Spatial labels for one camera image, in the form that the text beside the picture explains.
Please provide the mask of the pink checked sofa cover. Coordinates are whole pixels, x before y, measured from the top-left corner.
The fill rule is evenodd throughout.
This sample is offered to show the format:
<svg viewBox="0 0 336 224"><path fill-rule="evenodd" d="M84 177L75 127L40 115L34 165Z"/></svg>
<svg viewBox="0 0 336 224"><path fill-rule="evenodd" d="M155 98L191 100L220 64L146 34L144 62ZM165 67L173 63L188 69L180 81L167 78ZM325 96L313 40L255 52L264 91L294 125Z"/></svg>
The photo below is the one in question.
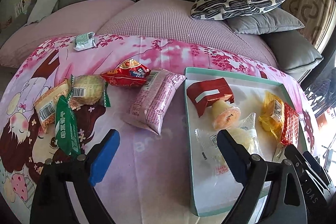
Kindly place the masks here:
<svg viewBox="0 0 336 224"><path fill-rule="evenodd" d="M200 44L277 67L276 57L257 35L240 35L223 21L190 17L193 4L182 0L89 0L55 11L27 25L17 17L1 32L1 65L19 67L42 42L93 31L97 35L139 35Z"/></svg>

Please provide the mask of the red boxed snack packet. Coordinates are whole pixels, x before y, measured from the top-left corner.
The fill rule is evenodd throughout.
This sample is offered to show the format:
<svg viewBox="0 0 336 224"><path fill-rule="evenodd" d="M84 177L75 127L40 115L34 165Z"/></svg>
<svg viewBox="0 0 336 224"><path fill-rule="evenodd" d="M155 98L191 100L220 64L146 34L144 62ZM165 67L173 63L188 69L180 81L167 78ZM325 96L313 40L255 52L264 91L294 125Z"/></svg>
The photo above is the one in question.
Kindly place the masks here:
<svg viewBox="0 0 336 224"><path fill-rule="evenodd" d="M186 89L186 94L195 106L198 117L218 100L234 103L233 91L224 78L195 82Z"/></svg>

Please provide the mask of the green snack packet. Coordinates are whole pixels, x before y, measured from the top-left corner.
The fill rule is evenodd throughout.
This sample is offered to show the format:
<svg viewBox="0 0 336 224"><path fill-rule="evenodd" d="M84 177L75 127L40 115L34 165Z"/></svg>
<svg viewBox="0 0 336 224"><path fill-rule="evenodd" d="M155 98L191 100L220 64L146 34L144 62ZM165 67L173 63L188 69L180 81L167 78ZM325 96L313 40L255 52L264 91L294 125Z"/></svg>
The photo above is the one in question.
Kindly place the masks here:
<svg viewBox="0 0 336 224"><path fill-rule="evenodd" d="M56 105L55 141L67 156L77 157L81 154L77 120L64 95L60 96Z"/></svg>

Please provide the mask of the light grey small pillow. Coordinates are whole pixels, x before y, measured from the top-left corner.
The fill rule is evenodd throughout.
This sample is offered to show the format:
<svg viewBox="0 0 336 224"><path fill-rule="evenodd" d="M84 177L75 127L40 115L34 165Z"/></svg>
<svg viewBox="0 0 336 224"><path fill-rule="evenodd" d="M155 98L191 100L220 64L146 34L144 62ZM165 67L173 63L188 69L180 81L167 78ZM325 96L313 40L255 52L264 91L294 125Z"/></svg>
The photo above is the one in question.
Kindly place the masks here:
<svg viewBox="0 0 336 224"><path fill-rule="evenodd" d="M52 13L57 1L58 0L37 0L26 24L29 25L31 23L38 23L46 16L49 16Z"/></svg>

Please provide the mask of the beige barcode snack packet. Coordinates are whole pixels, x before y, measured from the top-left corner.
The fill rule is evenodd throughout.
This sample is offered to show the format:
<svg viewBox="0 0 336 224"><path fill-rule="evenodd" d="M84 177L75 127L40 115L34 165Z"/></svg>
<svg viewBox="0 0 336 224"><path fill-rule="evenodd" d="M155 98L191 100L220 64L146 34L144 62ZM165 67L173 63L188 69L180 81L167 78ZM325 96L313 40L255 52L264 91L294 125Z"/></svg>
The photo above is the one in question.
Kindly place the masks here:
<svg viewBox="0 0 336 224"><path fill-rule="evenodd" d="M65 79L58 86L50 88L44 92L35 102L34 107L39 117L41 128L44 133L47 132L49 124L55 122L56 105L60 96L68 96L70 84Z"/></svg>

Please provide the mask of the pink snack packet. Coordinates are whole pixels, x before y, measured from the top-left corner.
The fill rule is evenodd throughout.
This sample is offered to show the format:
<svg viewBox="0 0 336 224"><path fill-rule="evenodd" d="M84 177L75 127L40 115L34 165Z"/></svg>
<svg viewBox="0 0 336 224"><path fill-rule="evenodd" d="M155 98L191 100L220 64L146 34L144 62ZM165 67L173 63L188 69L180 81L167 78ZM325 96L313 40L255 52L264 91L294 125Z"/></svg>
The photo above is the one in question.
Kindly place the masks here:
<svg viewBox="0 0 336 224"><path fill-rule="evenodd" d="M154 68L128 108L123 121L161 135L163 118L186 76Z"/></svg>

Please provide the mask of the small green-white packet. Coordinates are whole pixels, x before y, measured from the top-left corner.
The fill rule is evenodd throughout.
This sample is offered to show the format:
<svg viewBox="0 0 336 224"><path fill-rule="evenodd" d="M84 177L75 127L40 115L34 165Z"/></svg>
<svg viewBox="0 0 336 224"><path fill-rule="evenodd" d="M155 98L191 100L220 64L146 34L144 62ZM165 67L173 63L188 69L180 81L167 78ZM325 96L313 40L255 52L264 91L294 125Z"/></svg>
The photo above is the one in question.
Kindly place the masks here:
<svg viewBox="0 0 336 224"><path fill-rule="evenodd" d="M91 48L96 48L95 42L95 33L87 32L81 35L76 36L74 41L74 50L75 51L84 51Z"/></svg>

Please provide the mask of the grey cushion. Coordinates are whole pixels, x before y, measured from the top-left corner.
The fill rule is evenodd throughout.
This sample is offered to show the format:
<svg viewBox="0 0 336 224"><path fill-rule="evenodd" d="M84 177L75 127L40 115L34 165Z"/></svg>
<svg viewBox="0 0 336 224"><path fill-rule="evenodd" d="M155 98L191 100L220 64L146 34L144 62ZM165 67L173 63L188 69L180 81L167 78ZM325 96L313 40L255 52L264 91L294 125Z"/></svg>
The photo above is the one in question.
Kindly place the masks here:
<svg viewBox="0 0 336 224"><path fill-rule="evenodd" d="M305 27L299 19L280 8L264 14L235 16L226 19L225 22L234 33L250 35L298 30Z"/></svg>

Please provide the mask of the red crinkled snack bag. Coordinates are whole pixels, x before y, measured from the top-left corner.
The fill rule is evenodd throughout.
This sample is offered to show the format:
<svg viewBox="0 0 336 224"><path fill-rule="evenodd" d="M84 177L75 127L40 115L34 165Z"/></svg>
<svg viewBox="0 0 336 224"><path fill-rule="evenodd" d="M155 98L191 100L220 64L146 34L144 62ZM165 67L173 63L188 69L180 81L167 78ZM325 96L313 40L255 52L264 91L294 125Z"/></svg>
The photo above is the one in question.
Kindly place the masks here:
<svg viewBox="0 0 336 224"><path fill-rule="evenodd" d="M135 59L127 59L115 69L102 73L100 76L110 85L127 88L142 87L151 70Z"/></svg>

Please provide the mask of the orange cake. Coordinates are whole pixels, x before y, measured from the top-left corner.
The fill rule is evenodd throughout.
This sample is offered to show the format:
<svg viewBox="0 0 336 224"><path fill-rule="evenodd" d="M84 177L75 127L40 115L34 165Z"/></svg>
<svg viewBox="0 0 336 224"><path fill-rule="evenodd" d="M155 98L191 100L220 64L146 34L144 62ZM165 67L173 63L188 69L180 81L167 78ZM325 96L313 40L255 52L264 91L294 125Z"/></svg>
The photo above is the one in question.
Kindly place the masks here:
<svg viewBox="0 0 336 224"><path fill-rule="evenodd" d="M277 142L280 141L284 128L284 108L284 102L280 97L269 91L265 92L261 115L258 120L263 130L272 134Z"/></svg>

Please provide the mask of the round pastry green wrapper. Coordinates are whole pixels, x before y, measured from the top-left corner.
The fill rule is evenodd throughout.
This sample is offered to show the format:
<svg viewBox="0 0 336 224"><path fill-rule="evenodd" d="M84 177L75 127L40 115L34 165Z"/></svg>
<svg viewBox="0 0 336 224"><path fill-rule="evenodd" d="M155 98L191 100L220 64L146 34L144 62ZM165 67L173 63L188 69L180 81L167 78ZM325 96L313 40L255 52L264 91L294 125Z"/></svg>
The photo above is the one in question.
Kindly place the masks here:
<svg viewBox="0 0 336 224"><path fill-rule="evenodd" d="M68 104L72 110L100 103L110 107L108 83L99 75L70 76L71 91Z"/></svg>

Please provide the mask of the cartoon printed pink blanket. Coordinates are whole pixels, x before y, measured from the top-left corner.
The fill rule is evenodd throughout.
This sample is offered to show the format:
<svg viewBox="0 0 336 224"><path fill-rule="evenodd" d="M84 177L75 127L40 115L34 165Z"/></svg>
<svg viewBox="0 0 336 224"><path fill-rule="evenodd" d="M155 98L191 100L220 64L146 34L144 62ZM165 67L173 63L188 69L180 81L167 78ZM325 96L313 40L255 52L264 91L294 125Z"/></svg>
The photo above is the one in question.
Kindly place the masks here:
<svg viewBox="0 0 336 224"><path fill-rule="evenodd" d="M101 78L124 65L147 67L147 83L108 84L110 106L79 102L69 106L77 121L73 146L82 153L110 130L120 139L95 191L116 223L221 223L242 185L218 166L216 107L239 109L241 118L261 115L268 93L282 87L299 116L299 147L313 151L318 125L298 82L284 72L227 51L174 39L107 34L85 51L74 37L52 38L28 51L1 99L1 195L7 211L29 223L46 160L70 161L64 119L53 121L56 93L71 77Z"/></svg>

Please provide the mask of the yellow jelly cup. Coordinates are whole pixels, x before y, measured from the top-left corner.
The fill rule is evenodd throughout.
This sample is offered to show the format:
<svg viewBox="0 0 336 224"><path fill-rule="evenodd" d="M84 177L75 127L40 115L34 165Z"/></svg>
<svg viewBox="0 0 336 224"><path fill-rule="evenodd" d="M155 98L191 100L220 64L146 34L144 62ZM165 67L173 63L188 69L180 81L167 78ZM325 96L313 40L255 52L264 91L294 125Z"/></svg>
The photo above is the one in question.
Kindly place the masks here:
<svg viewBox="0 0 336 224"><path fill-rule="evenodd" d="M241 115L241 111L236 106L229 105L226 101L218 100L211 106L213 115L214 130L226 130L234 127Z"/></svg>

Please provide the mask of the clear white cake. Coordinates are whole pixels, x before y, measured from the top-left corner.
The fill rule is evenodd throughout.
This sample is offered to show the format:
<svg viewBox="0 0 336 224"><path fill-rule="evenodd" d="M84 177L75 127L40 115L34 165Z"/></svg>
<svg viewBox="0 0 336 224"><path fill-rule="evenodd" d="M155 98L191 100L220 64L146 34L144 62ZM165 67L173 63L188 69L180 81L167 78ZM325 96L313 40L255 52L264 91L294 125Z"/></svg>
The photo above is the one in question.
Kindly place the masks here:
<svg viewBox="0 0 336 224"><path fill-rule="evenodd" d="M256 131L256 113L251 113L227 131L250 154L263 155ZM220 176L229 171L228 165L217 145L217 133L214 131L195 129L195 136L201 148L202 157L211 169L212 176Z"/></svg>

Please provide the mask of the red patterned packet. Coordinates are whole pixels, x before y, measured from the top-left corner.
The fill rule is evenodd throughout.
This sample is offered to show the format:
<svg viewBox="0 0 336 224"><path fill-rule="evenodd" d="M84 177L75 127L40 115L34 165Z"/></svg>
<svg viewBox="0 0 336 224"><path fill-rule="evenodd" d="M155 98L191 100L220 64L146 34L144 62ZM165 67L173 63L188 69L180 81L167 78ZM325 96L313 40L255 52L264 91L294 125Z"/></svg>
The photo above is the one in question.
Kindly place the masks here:
<svg viewBox="0 0 336 224"><path fill-rule="evenodd" d="M284 103L284 126L280 138L280 143L284 146L290 144L298 145L299 115L289 104Z"/></svg>

